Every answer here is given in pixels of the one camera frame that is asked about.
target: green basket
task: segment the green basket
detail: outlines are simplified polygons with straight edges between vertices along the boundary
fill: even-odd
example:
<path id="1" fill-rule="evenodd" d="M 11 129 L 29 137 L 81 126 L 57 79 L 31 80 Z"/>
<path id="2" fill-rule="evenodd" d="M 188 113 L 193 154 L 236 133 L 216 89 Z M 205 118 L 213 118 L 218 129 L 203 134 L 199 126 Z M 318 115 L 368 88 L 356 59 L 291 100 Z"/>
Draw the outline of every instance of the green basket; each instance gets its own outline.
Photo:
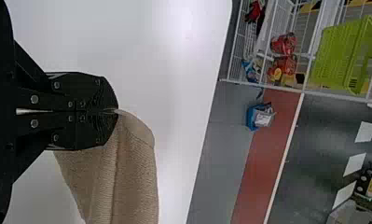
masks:
<path id="1" fill-rule="evenodd" d="M 323 30 L 310 82 L 360 94 L 372 59 L 372 16 Z"/>

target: wire shelf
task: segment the wire shelf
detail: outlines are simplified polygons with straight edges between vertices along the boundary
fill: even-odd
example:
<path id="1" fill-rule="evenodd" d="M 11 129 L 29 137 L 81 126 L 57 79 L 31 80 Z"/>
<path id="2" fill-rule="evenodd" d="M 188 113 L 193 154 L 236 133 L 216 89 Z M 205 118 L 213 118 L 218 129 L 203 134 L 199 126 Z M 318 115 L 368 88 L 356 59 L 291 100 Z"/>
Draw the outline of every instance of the wire shelf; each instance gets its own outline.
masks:
<path id="1" fill-rule="evenodd" d="M 363 92 L 354 95 L 345 90 L 333 90 L 326 86 L 311 83 L 310 76 L 320 46 L 323 29 L 344 22 L 361 19 L 372 14 L 372 5 L 366 0 L 358 1 L 359 5 L 350 6 L 347 0 L 269 0 L 267 17 L 264 20 L 260 35 L 256 35 L 256 24 L 247 24 L 244 17 L 249 5 L 254 0 L 242 0 L 238 17 L 237 32 L 230 58 L 227 77 L 220 80 L 262 87 L 280 91 L 302 92 L 332 98 L 351 100 L 372 104 L 372 60 L 369 60 L 366 71 L 367 82 Z M 275 54 L 270 49 L 272 37 L 293 32 L 296 35 L 296 74 L 304 77 L 303 83 L 292 86 L 275 86 L 269 82 L 268 70 L 274 65 Z M 242 62 L 250 59 L 262 61 L 257 83 L 248 82 Z M 361 62 L 356 62 L 355 71 L 361 70 Z"/>

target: beige cloth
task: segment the beige cloth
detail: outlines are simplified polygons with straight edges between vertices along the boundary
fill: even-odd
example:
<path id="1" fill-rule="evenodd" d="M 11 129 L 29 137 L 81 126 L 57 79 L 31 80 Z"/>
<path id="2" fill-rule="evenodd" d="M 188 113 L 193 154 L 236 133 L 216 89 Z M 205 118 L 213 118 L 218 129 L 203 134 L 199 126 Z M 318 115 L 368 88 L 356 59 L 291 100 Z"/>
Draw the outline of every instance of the beige cloth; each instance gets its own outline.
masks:
<path id="1" fill-rule="evenodd" d="M 157 224 L 154 136 L 122 112 L 104 147 L 55 152 L 66 184 L 87 224 Z"/>

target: red stripe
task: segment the red stripe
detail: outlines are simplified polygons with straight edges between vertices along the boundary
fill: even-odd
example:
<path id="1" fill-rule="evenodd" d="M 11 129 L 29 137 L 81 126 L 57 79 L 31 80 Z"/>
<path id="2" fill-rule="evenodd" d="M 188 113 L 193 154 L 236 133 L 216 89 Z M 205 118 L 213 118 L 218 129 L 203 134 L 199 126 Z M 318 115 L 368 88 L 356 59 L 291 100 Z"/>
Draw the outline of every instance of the red stripe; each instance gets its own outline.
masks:
<path id="1" fill-rule="evenodd" d="M 264 102 L 277 112 L 272 126 L 253 137 L 232 224 L 263 224 L 300 94 L 266 90 Z"/>

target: red toy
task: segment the red toy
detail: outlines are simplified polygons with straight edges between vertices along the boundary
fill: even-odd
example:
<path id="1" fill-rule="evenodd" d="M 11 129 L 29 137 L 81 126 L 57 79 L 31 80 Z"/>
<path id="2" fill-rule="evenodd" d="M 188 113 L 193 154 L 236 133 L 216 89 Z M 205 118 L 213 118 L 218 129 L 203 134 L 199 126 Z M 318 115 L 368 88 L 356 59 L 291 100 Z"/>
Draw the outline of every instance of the red toy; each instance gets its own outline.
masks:
<path id="1" fill-rule="evenodd" d="M 278 54 L 292 55 L 296 49 L 296 35 L 288 33 L 287 35 L 273 37 L 270 41 L 270 48 Z"/>
<path id="2" fill-rule="evenodd" d="M 254 1 L 250 4 L 250 12 L 246 14 L 245 21 L 247 23 L 256 22 L 258 18 L 261 16 L 262 8 L 258 1 Z"/>
<path id="3" fill-rule="evenodd" d="M 288 80 L 294 80 L 296 74 L 296 56 L 282 56 L 275 58 L 275 62 L 272 67 L 268 70 L 269 80 L 274 83 L 275 86 L 281 86 Z"/>

